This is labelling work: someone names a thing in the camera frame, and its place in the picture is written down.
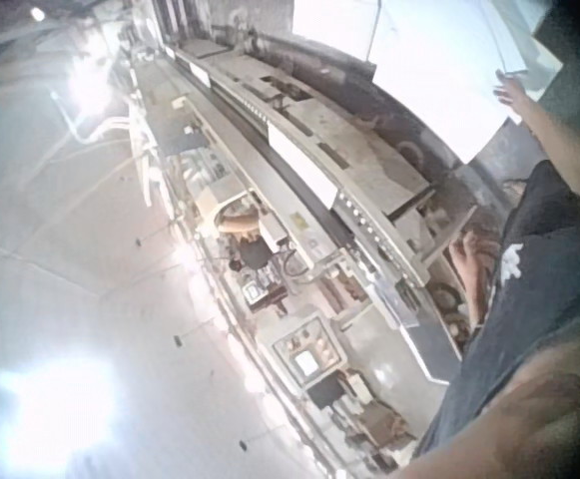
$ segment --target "machine part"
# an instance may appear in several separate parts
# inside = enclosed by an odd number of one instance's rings
[[[195,198],[204,227],[216,231],[221,211],[246,194],[247,190],[234,174],[227,174],[207,185]]]
[[[288,255],[286,256],[286,258],[283,260],[283,274],[286,275],[287,277],[292,277],[292,278],[301,277],[309,271],[309,267],[306,267],[305,269],[303,269],[300,272],[289,272],[288,271],[288,263],[290,262],[290,259],[292,259],[296,253],[297,253],[297,249],[292,249],[288,253]]]
[[[351,390],[363,405],[367,405],[373,400],[373,395],[367,388],[367,385],[360,374],[352,374],[351,376],[348,376],[347,384],[349,384],[349,387],[351,387]]]
[[[420,261],[427,267],[436,261],[464,228],[477,209],[478,205],[474,205],[466,213],[456,218],[448,227],[440,232],[433,245],[419,254]]]
[[[313,306],[261,328],[258,343],[279,366],[286,382],[306,391],[347,363],[329,320]]]
[[[447,324],[447,330],[456,344],[461,349],[464,343],[469,339],[471,330],[469,328],[469,319],[459,312],[451,312],[442,318]]]
[[[458,310],[458,305],[462,302],[460,293],[446,282],[433,282],[427,287],[434,304],[443,314],[449,314]]]
[[[333,404],[345,395],[338,377],[339,372],[334,371],[306,391],[307,396],[318,409],[323,410],[328,406],[334,409]]]
[[[405,203],[403,203],[400,207],[396,210],[391,212],[387,215],[387,219],[394,223],[396,220],[401,218],[407,212],[410,212],[414,208],[419,208],[422,206],[427,200],[429,200],[433,194],[436,193],[436,186],[435,185],[428,185],[424,190],[420,191]]]
[[[396,150],[413,164],[417,170],[423,170],[425,155],[418,145],[409,140],[405,140],[396,145]]]
[[[217,141],[232,160],[234,169],[245,176],[248,183],[256,188],[259,198],[283,220],[296,249],[308,266],[313,267],[327,259],[336,247],[321,223],[316,221],[310,209],[259,153],[258,148],[250,143],[251,138],[246,138],[238,128],[245,121],[234,111],[219,110],[215,102],[222,104],[225,109],[229,107],[212,92],[207,92],[207,95],[212,101],[202,93],[191,93],[190,104],[197,117],[213,132],[213,137],[219,139]],[[272,149],[269,146],[267,148],[271,153]]]
[[[271,213],[259,215],[259,230],[272,252],[279,252],[281,244],[288,239],[288,232]]]

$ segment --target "cable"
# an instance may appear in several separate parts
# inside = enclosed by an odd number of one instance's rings
[[[292,249],[290,251],[290,253],[286,256],[286,258],[283,260],[283,273],[287,276],[287,277],[301,277],[303,276],[306,272],[309,271],[309,267],[305,267],[305,269],[301,272],[289,272],[288,271],[288,262],[290,261],[290,259],[297,253],[297,249]]]

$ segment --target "fingers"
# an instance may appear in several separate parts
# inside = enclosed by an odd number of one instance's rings
[[[500,70],[496,70],[496,77],[498,78],[498,81],[500,81],[500,83],[502,83],[503,85],[507,83],[507,77],[505,77],[505,74],[502,73]]]
[[[494,239],[478,239],[478,252],[496,256],[500,252],[500,243]]]
[[[493,258],[493,256],[491,256],[489,254],[482,254],[482,253],[478,254],[478,262],[480,263],[480,265],[482,267],[489,270],[490,272],[493,271],[493,267],[496,264],[496,260]]]
[[[498,101],[503,105],[506,105],[507,107],[511,107],[513,105],[513,100],[511,100],[511,97],[509,97],[506,91],[494,90],[493,94],[496,96]]]
[[[462,239],[457,239],[452,244],[449,245],[449,254],[453,262],[457,260],[462,260],[465,256],[464,248],[462,247]]]
[[[467,233],[465,238],[462,240],[462,244],[465,248],[465,254],[468,256],[474,256],[476,254],[476,247],[478,245],[478,237],[476,236],[476,233]]]

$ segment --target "bright light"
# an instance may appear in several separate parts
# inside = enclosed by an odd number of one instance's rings
[[[153,182],[159,183],[163,181],[163,172],[161,172],[157,167],[150,167],[148,169],[148,177],[150,177],[150,180]]]
[[[72,455],[106,440],[114,415],[107,367],[70,359],[22,377],[13,391],[18,415],[5,440],[5,462],[21,471],[57,472]]]
[[[263,398],[263,407],[266,413],[272,421],[276,424],[286,424],[288,423],[288,416],[286,411],[283,409],[281,402],[276,399],[275,396],[271,394],[266,394]]]
[[[43,10],[37,7],[34,7],[32,10],[30,10],[30,15],[32,15],[32,18],[34,18],[37,22],[43,22],[43,20],[46,18],[46,14],[43,12]]]
[[[323,466],[318,461],[316,461],[315,464],[316,464],[316,467],[320,470],[320,472],[322,472],[323,474],[327,474],[327,468],[325,466]]]
[[[217,329],[220,332],[228,332],[230,330],[230,326],[228,325],[228,322],[226,321],[226,319],[220,314],[219,314],[214,318],[214,326],[217,327]]]
[[[304,454],[305,456],[307,456],[307,458],[308,458],[308,459],[311,459],[311,460],[313,460],[313,458],[314,458],[313,449],[311,449],[309,446],[305,446],[305,447],[302,449],[302,452],[303,452],[303,454]]]
[[[103,58],[108,56],[108,44],[102,35],[93,34],[88,38],[86,51],[94,58]]]
[[[92,59],[75,60],[70,90],[82,113],[96,115],[105,110],[112,98],[108,85],[108,68]]]
[[[154,38],[155,40],[157,39],[157,29],[154,26],[154,22],[152,21],[152,19],[148,19],[146,20],[146,26],[148,27],[148,31],[150,32],[150,35],[152,35],[152,38]]]
[[[246,376],[246,390],[252,394],[266,391],[266,382],[258,371],[252,371]]]
[[[198,271],[199,261],[197,260],[197,255],[194,249],[188,243],[179,244],[176,250],[176,256],[179,262],[188,271]]]
[[[373,373],[376,375],[376,379],[378,379],[379,382],[385,382],[387,376],[382,369],[375,369]]]
[[[298,434],[298,431],[296,431],[293,427],[290,427],[289,431],[291,438],[296,442],[300,442],[300,434]]]

